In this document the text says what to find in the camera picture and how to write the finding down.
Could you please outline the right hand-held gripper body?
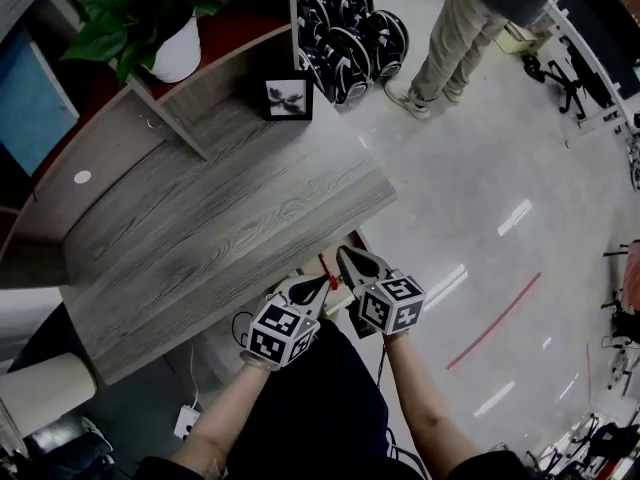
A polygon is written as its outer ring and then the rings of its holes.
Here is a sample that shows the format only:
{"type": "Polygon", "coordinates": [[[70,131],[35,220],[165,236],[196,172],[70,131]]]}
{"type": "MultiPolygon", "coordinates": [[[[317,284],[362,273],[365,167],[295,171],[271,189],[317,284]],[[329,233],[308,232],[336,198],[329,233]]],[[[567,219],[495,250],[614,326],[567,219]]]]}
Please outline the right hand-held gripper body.
{"type": "Polygon", "coordinates": [[[375,333],[393,335],[414,326],[421,315],[426,293],[412,276],[394,273],[354,288],[354,302],[347,306],[360,339],[375,333]]]}

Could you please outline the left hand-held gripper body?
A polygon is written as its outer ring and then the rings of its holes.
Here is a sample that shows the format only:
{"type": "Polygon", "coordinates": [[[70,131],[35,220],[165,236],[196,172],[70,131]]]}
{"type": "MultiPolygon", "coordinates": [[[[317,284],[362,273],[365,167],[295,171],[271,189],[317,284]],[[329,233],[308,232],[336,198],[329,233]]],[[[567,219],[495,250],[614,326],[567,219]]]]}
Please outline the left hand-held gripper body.
{"type": "Polygon", "coordinates": [[[305,353],[319,329],[317,320],[273,295],[250,324],[246,350],[279,369],[305,353]]]}

